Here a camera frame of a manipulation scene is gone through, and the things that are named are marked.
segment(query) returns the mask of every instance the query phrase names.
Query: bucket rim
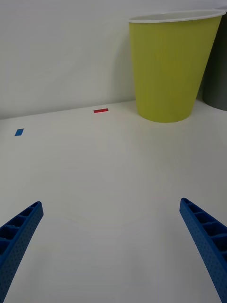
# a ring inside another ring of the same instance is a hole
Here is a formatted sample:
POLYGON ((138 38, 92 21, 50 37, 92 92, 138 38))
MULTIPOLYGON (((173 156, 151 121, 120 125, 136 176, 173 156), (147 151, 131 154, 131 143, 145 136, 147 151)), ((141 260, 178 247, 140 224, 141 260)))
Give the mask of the bucket rim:
POLYGON ((224 9, 193 9, 169 11, 163 13, 153 13, 149 15, 140 15, 128 19, 129 23, 165 23, 180 22, 190 20, 201 20, 223 16, 226 14, 224 9))

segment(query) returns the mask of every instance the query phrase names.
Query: perforated plastic piece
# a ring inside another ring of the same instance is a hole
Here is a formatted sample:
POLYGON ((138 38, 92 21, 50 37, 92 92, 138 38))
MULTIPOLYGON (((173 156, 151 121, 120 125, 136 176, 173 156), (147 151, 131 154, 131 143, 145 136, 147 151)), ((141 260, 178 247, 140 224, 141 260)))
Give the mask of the perforated plastic piece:
POLYGON ((36 202, 0 228, 0 303, 43 215, 42 203, 36 202))
POLYGON ((186 198, 180 213, 222 303, 227 303, 227 227, 186 198))

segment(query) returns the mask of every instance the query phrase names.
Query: red tape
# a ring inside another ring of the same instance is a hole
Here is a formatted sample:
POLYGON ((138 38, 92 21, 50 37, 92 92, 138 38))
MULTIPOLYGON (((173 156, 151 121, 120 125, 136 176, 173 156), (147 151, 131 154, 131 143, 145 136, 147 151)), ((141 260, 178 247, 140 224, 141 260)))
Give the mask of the red tape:
POLYGON ((94 110, 94 113, 96 114, 96 113, 102 113, 102 112, 108 112, 108 111, 109 111, 109 109, 103 108, 103 109, 96 109, 96 110, 94 110))

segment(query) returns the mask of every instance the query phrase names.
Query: yellow bucket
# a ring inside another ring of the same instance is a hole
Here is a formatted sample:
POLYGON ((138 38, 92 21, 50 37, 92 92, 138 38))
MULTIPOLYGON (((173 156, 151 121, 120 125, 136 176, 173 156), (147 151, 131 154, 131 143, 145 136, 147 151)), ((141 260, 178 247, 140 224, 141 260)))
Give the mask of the yellow bucket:
POLYGON ((129 19, 136 103, 151 121, 187 118, 194 105, 224 10, 129 19))

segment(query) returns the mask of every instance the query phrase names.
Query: white table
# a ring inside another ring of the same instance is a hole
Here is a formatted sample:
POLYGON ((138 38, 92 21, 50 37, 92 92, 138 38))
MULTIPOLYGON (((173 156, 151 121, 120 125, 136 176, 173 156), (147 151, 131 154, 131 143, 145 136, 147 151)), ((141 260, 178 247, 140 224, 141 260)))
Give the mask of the white table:
POLYGON ((135 102, 1 120, 0 226, 44 208, 5 303, 220 302, 179 205, 227 225, 226 175, 227 113, 199 101, 173 124, 135 102))

